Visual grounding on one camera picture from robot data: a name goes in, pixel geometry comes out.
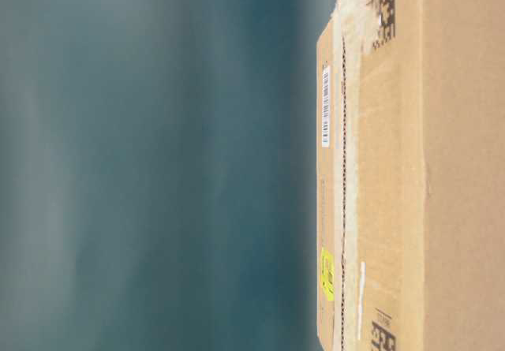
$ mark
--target white tape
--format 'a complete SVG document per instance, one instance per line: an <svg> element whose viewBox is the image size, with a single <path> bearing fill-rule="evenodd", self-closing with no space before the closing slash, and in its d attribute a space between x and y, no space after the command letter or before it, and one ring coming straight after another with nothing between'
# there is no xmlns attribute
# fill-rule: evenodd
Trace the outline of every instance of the white tape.
<svg viewBox="0 0 505 351"><path fill-rule="evenodd" d="M360 300L357 306L357 340L361 340L361 324L363 321L363 293L365 292L366 264L361 262Z"/></svg>

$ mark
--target blue-gray background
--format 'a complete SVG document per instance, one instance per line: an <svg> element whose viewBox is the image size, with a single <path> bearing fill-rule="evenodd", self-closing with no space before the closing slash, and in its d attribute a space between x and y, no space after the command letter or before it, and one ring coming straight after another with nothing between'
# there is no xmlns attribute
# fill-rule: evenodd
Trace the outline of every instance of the blue-gray background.
<svg viewBox="0 0 505 351"><path fill-rule="evenodd" d="M0 349L318 350L335 0L0 0Z"/></svg>

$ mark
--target white label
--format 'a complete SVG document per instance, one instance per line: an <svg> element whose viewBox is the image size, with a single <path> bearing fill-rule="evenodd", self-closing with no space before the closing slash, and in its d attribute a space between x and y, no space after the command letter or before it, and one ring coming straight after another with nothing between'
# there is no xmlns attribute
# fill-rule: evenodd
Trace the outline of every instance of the white label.
<svg viewBox="0 0 505 351"><path fill-rule="evenodd" d="M323 121L322 140L323 147L330 147L330 116L331 116L331 68L328 66L323 70Z"/></svg>

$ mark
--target corrugated cardboard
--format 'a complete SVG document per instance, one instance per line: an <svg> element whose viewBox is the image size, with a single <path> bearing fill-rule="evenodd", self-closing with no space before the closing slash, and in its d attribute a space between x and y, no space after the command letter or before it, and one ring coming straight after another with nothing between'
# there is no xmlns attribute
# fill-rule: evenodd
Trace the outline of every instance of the corrugated cardboard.
<svg viewBox="0 0 505 351"><path fill-rule="evenodd" d="M317 330L325 349L333 348L335 325L335 79L333 22L317 43Z"/></svg>
<svg viewBox="0 0 505 351"><path fill-rule="evenodd" d="M505 349L503 4L337 0L344 310L326 351Z"/></svg>

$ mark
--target cardboard box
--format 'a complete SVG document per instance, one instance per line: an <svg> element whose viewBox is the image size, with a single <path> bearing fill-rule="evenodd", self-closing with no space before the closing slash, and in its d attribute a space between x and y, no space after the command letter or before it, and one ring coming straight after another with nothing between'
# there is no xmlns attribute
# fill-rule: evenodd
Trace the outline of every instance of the cardboard box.
<svg viewBox="0 0 505 351"><path fill-rule="evenodd" d="M333 22L317 43L317 330L325 349L333 348L335 321L335 90Z"/></svg>
<svg viewBox="0 0 505 351"><path fill-rule="evenodd" d="M326 351L504 349L503 4L337 0L344 283Z"/></svg>

